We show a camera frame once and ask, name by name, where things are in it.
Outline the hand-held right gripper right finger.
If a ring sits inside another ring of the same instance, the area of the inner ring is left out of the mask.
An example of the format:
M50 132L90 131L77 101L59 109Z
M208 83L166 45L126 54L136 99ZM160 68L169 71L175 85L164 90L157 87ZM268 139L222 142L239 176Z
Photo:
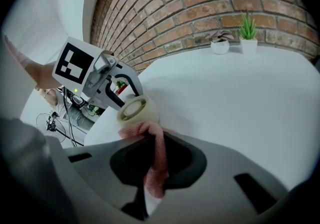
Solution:
M169 177L165 190L185 189L192 186L205 172L207 158L202 150L174 136L164 134Z

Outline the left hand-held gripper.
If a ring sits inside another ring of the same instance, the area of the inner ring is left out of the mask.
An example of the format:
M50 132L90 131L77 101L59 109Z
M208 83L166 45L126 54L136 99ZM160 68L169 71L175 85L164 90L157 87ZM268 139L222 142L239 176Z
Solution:
M125 103L118 97L128 86L136 96L143 95L143 87L136 71L118 60L108 50L68 37L64 43L52 76L78 97L99 108L111 107L119 111ZM116 94L111 90L116 79Z

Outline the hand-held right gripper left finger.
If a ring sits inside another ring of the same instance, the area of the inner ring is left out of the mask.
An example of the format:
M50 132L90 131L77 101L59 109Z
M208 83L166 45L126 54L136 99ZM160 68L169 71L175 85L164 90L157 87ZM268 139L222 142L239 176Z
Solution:
M143 138L115 152L110 167L125 185L142 186L154 162L154 139Z

